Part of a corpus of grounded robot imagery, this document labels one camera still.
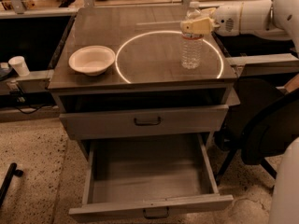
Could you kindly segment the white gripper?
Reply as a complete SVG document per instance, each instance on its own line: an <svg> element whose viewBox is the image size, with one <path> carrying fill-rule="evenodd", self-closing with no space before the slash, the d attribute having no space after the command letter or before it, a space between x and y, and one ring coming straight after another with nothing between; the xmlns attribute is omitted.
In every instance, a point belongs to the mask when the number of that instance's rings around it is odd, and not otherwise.
<svg viewBox="0 0 299 224"><path fill-rule="evenodd" d="M216 33L221 36L240 35L241 4L232 3L229 5L205 8L201 10L204 18L182 21L180 28L183 33L195 35L208 35L214 30L215 22L219 25Z"/></svg>

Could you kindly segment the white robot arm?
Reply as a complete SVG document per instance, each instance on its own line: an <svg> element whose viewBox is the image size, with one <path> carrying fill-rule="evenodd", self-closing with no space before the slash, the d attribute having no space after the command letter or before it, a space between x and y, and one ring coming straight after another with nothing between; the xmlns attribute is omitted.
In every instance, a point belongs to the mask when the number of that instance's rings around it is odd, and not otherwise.
<svg viewBox="0 0 299 224"><path fill-rule="evenodd" d="M219 35L256 35L265 39L290 39L298 43L298 0L260 0L200 10L190 3L180 28L187 38ZM237 143L245 164L270 170L267 157L281 154L269 224L299 224L298 196L298 84L292 79L287 92L247 121Z"/></svg>

